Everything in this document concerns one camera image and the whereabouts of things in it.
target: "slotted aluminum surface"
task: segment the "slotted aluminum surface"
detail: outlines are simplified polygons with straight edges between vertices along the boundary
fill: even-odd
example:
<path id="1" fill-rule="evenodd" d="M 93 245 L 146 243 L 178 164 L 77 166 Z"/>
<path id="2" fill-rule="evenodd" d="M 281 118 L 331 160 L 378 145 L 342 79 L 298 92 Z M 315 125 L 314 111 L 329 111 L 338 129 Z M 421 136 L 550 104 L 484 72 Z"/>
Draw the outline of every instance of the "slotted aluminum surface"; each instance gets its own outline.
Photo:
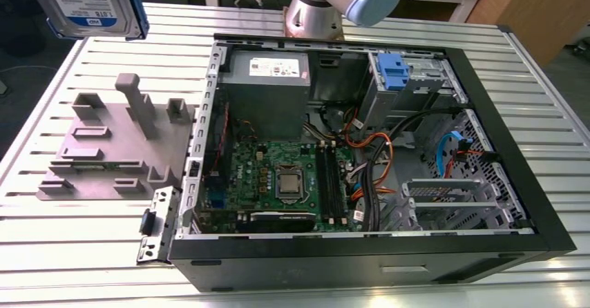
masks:
<path id="1" fill-rule="evenodd" d="M 118 73 L 138 73 L 154 103 L 198 104 L 215 32 L 282 35 L 282 13 L 146 4 L 145 41 L 79 41 L 0 163 L 0 302 L 85 300 L 130 307 L 578 307 L 590 306 L 588 132 L 510 35 L 494 26 L 390 19 L 347 40 L 462 48 L 529 159 L 578 250 L 474 285 L 201 295 L 174 267 L 137 267 L 139 221 L 150 201 L 42 202 L 35 197 L 62 144 L 78 93 L 123 102 Z"/>

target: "metal bracket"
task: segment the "metal bracket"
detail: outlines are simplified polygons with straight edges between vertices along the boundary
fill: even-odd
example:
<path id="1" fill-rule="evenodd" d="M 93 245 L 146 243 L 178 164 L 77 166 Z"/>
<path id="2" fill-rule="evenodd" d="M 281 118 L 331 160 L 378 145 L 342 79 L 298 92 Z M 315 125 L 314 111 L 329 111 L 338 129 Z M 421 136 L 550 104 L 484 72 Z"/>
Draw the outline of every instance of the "metal bracket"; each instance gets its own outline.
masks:
<path id="1" fill-rule="evenodd" d="M 175 235 L 175 219 L 181 192 L 173 187 L 155 190 L 151 207 L 146 210 L 139 231 L 145 235 L 138 253 L 138 265 L 169 261 L 169 250 Z"/>

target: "side panel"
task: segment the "side panel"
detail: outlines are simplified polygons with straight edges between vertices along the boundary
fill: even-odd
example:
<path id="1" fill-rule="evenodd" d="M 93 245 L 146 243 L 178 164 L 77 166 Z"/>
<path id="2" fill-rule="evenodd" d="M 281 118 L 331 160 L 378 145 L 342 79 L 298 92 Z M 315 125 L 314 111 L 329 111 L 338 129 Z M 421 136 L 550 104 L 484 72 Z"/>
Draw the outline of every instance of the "side panel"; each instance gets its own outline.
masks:
<path id="1" fill-rule="evenodd" d="M 457 253 L 173 260 L 173 263 L 198 290 L 207 292 L 472 282 L 525 259 L 525 254 Z"/>

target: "motherboard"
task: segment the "motherboard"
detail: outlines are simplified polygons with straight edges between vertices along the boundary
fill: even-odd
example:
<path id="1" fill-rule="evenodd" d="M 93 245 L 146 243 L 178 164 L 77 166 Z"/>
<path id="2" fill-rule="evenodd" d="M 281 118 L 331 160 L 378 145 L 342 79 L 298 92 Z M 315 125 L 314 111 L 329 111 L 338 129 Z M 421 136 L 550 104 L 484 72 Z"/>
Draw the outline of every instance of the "motherboard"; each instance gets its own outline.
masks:
<path id="1" fill-rule="evenodd" d="M 207 189 L 199 227 L 211 233 L 263 231 L 262 224 L 271 232 L 353 231 L 342 180 L 350 164 L 347 148 L 237 142 L 230 185 Z"/>

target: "power supply label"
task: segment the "power supply label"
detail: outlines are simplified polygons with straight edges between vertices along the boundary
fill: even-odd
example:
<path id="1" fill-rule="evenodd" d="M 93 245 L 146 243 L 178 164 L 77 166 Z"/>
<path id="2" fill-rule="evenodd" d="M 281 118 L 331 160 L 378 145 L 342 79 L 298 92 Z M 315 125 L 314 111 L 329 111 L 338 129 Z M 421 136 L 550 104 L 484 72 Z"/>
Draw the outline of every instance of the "power supply label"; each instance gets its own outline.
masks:
<path id="1" fill-rule="evenodd" d="M 118 22 L 111 0 L 56 0 L 66 17 L 81 26 L 110 27 Z"/>
<path id="2" fill-rule="evenodd" d="M 299 60 L 261 58 L 250 59 L 250 75 L 257 77 L 299 77 Z"/>

